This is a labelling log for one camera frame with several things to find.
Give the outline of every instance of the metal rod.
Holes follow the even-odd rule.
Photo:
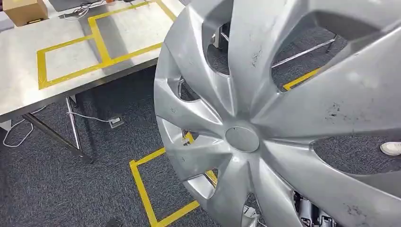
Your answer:
[[[228,36],[226,34],[224,34],[223,32],[220,32],[220,35],[227,40],[227,42],[230,42],[230,39],[228,38]]]
[[[337,39],[337,36],[338,36],[337,34],[334,35],[334,38],[333,38],[333,39],[336,40],[336,39]],[[333,43],[334,43],[334,42],[331,42],[330,45],[327,47],[326,53],[328,53],[328,52],[331,51],[331,48],[333,47]]]
[[[65,98],[65,101],[67,103],[68,112],[72,112],[70,97]],[[82,146],[81,146],[81,141],[79,140],[77,126],[75,124],[75,117],[73,114],[69,114],[69,116],[70,116],[70,121],[71,121],[71,126],[72,126],[72,132],[74,133],[75,143],[77,144],[77,148],[81,150]]]
[[[334,42],[336,39],[335,38],[333,38],[333,39],[331,39],[331,40],[329,40],[329,41],[327,41],[327,42],[324,42],[324,43],[322,43],[322,44],[319,44],[319,45],[317,45],[317,46],[314,46],[314,47],[312,47],[311,49],[308,49],[308,50],[306,50],[306,51],[302,51],[301,53],[298,53],[298,54],[296,54],[296,55],[294,55],[294,56],[292,56],[292,57],[289,57],[289,58],[287,58],[287,59],[284,59],[284,60],[282,60],[282,61],[279,61],[279,62],[277,62],[276,64],[274,64],[271,68],[275,68],[275,67],[277,67],[277,66],[279,66],[279,65],[282,65],[282,64],[284,64],[284,63],[286,63],[286,62],[288,62],[288,61],[290,61],[290,60],[293,60],[293,59],[295,59],[295,58],[297,58],[297,57],[300,57],[300,56],[302,56],[302,55],[305,55],[305,54],[307,54],[307,53],[309,53],[309,52],[312,52],[312,51],[314,51],[314,50],[316,50],[316,49],[319,49],[319,48],[321,48],[321,47],[324,47],[325,45],[327,45],[327,44],[331,44],[332,42]]]
[[[225,40],[227,40],[227,42],[230,41],[230,39],[228,38],[228,36],[227,36],[226,34],[224,34],[223,32],[220,32],[220,35],[221,35]],[[332,39],[329,40],[329,41],[326,41],[326,42],[324,42],[324,43],[322,43],[322,44],[319,44],[319,45],[317,45],[317,46],[314,46],[314,47],[312,47],[312,48],[310,48],[310,49],[308,49],[308,50],[306,50],[306,51],[303,51],[303,52],[301,52],[301,53],[298,53],[298,54],[296,54],[296,55],[294,55],[294,56],[292,56],[292,57],[289,57],[289,58],[286,58],[286,59],[284,59],[284,60],[282,60],[282,61],[279,61],[279,62],[277,62],[276,64],[274,64],[271,68],[275,68],[275,67],[277,67],[277,66],[279,66],[279,65],[282,65],[282,64],[284,64],[284,63],[286,63],[286,62],[289,62],[289,61],[291,61],[291,60],[293,60],[293,59],[295,59],[295,58],[298,58],[298,57],[300,57],[300,56],[302,56],[302,55],[305,55],[305,54],[307,54],[307,53],[309,53],[309,52],[312,52],[312,51],[314,51],[314,50],[316,50],[316,49],[319,49],[319,48],[321,48],[321,47],[324,47],[324,46],[326,46],[326,45],[328,45],[328,44],[329,44],[329,46],[327,47],[326,52],[329,52],[329,51],[331,50],[331,48],[332,48],[333,42],[336,41],[337,36],[338,36],[338,35],[336,34],[336,35],[334,36],[334,38],[332,38]]]
[[[84,161],[85,163],[92,163],[93,162],[93,160],[89,156],[87,156],[81,150],[77,149],[73,144],[71,144],[70,142],[65,140],[58,133],[56,133],[53,129],[49,128],[49,126],[45,125],[43,122],[41,122],[35,116],[33,116],[31,113],[26,113],[26,114],[22,115],[22,117],[25,120],[31,122],[35,127],[40,129],[45,134],[51,136],[53,139],[55,139],[58,142],[60,142],[63,145],[65,145],[72,152],[73,155],[80,157],[81,160]]]

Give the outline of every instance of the hubcap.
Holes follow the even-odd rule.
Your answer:
[[[220,224],[245,226],[250,193],[269,227],[302,227],[294,190],[345,227],[399,226],[401,172],[350,175],[324,163],[316,139],[401,129],[398,0],[193,0],[160,52],[155,112],[178,177]],[[230,75],[210,67],[213,33],[231,21]],[[348,40],[319,74],[286,93],[271,66],[300,30]],[[178,97],[181,76],[201,97]],[[244,122],[248,126],[233,126]],[[199,134],[182,145],[182,129]],[[203,173],[218,169],[216,187]]]
[[[231,146],[243,152],[253,152],[259,147],[256,133],[241,126],[228,129],[226,140]]]

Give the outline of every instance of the white shoe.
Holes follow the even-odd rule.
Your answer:
[[[390,156],[401,155],[401,142],[387,142],[380,145],[380,150]]]

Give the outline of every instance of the cardboard box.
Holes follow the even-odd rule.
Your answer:
[[[47,7],[42,0],[3,0],[3,11],[16,26],[47,19]]]

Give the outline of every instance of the yellow tape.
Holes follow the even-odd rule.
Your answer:
[[[148,215],[149,223],[152,227],[157,226],[157,219],[155,212],[153,211],[152,205],[150,204],[150,200],[148,197],[148,193],[145,190],[145,186],[142,182],[142,178],[140,177],[138,167],[135,161],[130,162],[131,172],[134,176],[135,183],[137,184],[139,195],[142,199],[143,206],[145,207],[146,214]]]
[[[49,86],[51,86],[53,84],[57,84],[57,83],[66,81],[68,79],[80,76],[80,75],[82,75],[84,73],[88,73],[90,71],[93,71],[93,70],[101,68],[101,64],[98,64],[98,65],[91,66],[89,68],[86,68],[86,69],[83,69],[83,70],[80,70],[80,71],[77,71],[77,72],[70,73],[68,75],[62,76],[60,78],[57,78],[57,79],[54,79],[54,80],[51,80],[51,81],[47,80],[46,52],[52,51],[52,50],[55,50],[55,49],[59,49],[59,48],[62,48],[64,46],[68,46],[68,45],[71,45],[71,44],[79,43],[79,42],[82,42],[82,41],[85,41],[85,40],[88,40],[88,39],[92,39],[92,38],[93,38],[92,35],[87,35],[87,36],[84,36],[84,37],[81,37],[81,38],[78,38],[78,39],[74,39],[74,40],[71,40],[71,41],[68,41],[68,42],[64,42],[64,43],[61,43],[61,44],[58,44],[58,45],[55,45],[55,46],[51,46],[51,47],[48,47],[48,48],[45,48],[45,49],[38,50],[36,52],[36,56],[37,56],[39,89],[42,89],[42,88],[45,88],[45,87],[49,87]]]
[[[187,213],[191,212],[192,210],[196,209],[199,206],[197,201],[193,201],[190,204],[184,206],[183,208],[177,210],[172,215],[168,216],[167,218],[161,220],[157,227],[166,227],[173,223],[174,221],[178,220],[182,216],[186,215]]]
[[[162,0],[156,0],[156,3],[159,5],[159,7],[164,11],[164,13],[167,14],[167,16],[174,21],[177,17],[174,15],[174,13],[162,2]]]
[[[304,81],[304,80],[310,78],[311,76],[315,75],[315,74],[319,71],[319,69],[320,69],[320,68],[317,68],[317,69],[315,69],[315,70],[313,70],[313,71],[311,71],[311,72],[309,72],[309,73],[307,73],[307,74],[305,74],[305,75],[299,77],[298,79],[295,79],[295,80],[293,80],[293,81],[291,81],[291,82],[285,84],[285,85],[284,85],[284,88],[285,88],[287,91],[291,90],[291,88],[292,88],[294,85],[297,85],[297,84],[301,83],[302,81]]]
[[[110,61],[109,52],[107,51],[105,42],[103,41],[102,35],[100,34],[99,27],[97,26],[96,19],[93,17],[88,18],[90,30],[92,31],[93,38],[96,42],[97,50],[99,51],[102,62]]]
[[[115,59],[111,59],[110,55],[109,55],[109,52],[107,50],[107,47],[105,45],[105,42],[104,42],[104,40],[102,38],[102,35],[100,33],[99,27],[97,26],[97,23],[96,23],[96,20],[99,19],[99,18],[107,17],[109,15],[120,13],[120,12],[123,12],[123,11],[127,11],[129,9],[134,9],[134,8],[137,8],[137,7],[140,7],[140,6],[148,5],[148,4],[153,3],[153,2],[156,2],[158,4],[158,6],[164,11],[164,13],[166,13],[166,15],[169,18],[171,18],[172,20],[175,20],[176,16],[171,12],[171,10],[161,0],[151,0],[151,1],[147,1],[147,2],[142,2],[142,3],[136,4],[136,5],[133,5],[133,6],[130,6],[130,7],[127,7],[127,8],[123,8],[123,9],[119,9],[119,10],[115,10],[115,11],[99,14],[99,15],[96,15],[96,16],[93,16],[93,17],[89,17],[88,18],[88,23],[89,23],[89,27],[90,27],[90,29],[92,31],[92,35],[88,35],[88,36],[85,36],[85,37],[82,37],[82,38],[74,39],[74,40],[71,40],[71,41],[68,41],[68,42],[65,42],[65,43],[62,43],[62,44],[58,44],[58,45],[55,45],[55,46],[51,46],[51,47],[48,47],[48,48],[45,48],[45,49],[38,50],[36,54],[37,54],[38,86],[39,86],[39,89],[43,89],[43,88],[58,84],[60,82],[63,82],[63,81],[66,81],[66,80],[69,80],[69,79],[72,79],[72,78],[75,78],[75,77],[78,77],[78,76],[82,76],[83,74],[86,74],[86,73],[89,73],[89,72],[92,72],[92,71],[95,71],[95,70],[98,70],[98,69],[109,67],[111,65],[114,65],[114,64],[120,63],[122,61],[128,60],[130,58],[136,57],[138,55],[144,54],[146,52],[150,52],[150,51],[153,51],[153,50],[161,48],[162,43],[158,43],[158,44],[155,44],[155,45],[148,46],[146,48],[140,49],[138,51],[135,51],[135,52],[132,52],[132,53],[117,57]],[[74,44],[74,43],[78,43],[78,42],[81,42],[81,41],[84,41],[84,40],[88,40],[88,39],[91,39],[91,38],[93,38],[95,40],[96,47],[97,47],[97,49],[99,51],[99,54],[100,54],[100,57],[102,59],[102,63],[100,63],[98,65],[94,65],[94,66],[88,67],[86,69],[82,69],[82,70],[70,73],[68,75],[62,76],[60,78],[57,78],[57,79],[54,79],[54,80],[51,80],[51,81],[47,80],[46,54],[45,54],[46,52],[52,51],[52,50],[55,50],[55,49],[58,49],[58,48],[62,48],[64,46],[71,45],[71,44]]]
[[[193,143],[193,141],[194,141],[193,137],[190,133],[187,133],[185,135],[185,138],[188,139],[190,143]],[[196,209],[199,206],[199,203],[197,201],[193,201],[190,204],[177,210],[170,216],[166,217],[165,219],[161,220],[160,222],[157,221],[157,218],[153,211],[152,205],[150,204],[148,193],[146,192],[145,186],[140,177],[138,166],[164,154],[165,152],[166,152],[166,150],[164,148],[162,148],[162,149],[159,149],[159,150],[153,152],[150,155],[145,156],[144,158],[140,159],[139,161],[133,160],[130,162],[131,172],[134,177],[135,183],[138,187],[139,195],[142,199],[142,202],[145,207],[146,214],[148,215],[148,219],[149,219],[149,223],[150,223],[151,227],[166,227],[166,226],[170,225],[171,223],[173,223],[174,221],[181,218],[182,216],[184,216],[187,213],[191,212],[192,210]],[[211,170],[208,171],[206,174],[212,179],[213,183],[215,183],[215,184],[217,183],[217,178]]]
[[[155,0],[146,1],[146,2],[141,2],[141,3],[138,3],[138,4],[136,4],[136,5],[127,7],[127,8],[122,8],[122,9],[118,9],[118,10],[115,10],[115,11],[110,11],[110,12],[107,12],[107,13],[102,13],[102,14],[99,14],[99,15],[96,15],[96,16],[92,16],[92,17],[89,17],[89,18],[93,18],[93,19],[95,19],[95,20],[96,20],[96,19],[100,19],[100,18],[102,18],[102,17],[107,17],[107,16],[110,16],[110,15],[112,15],[112,14],[121,13],[121,12],[127,11],[127,10],[129,10],[129,9],[134,9],[134,8],[138,8],[138,7],[140,7],[140,6],[149,5],[149,4],[152,3],[152,2],[155,2]]]
[[[136,165],[137,166],[142,165],[142,164],[144,164],[144,163],[146,163],[146,162],[148,162],[148,161],[150,161],[150,160],[152,160],[152,159],[164,154],[165,152],[166,152],[166,150],[164,148],[159,149],[159,150],[153,152],[152,154],[147,155],[147,156],[143,157],[141,160],[137,161]]]
[[[214,175],[214,172],[209,170],[206,172],[206,175],[209,177],[209,179],[214,183],[214,185],[217,185],[217,177]]]

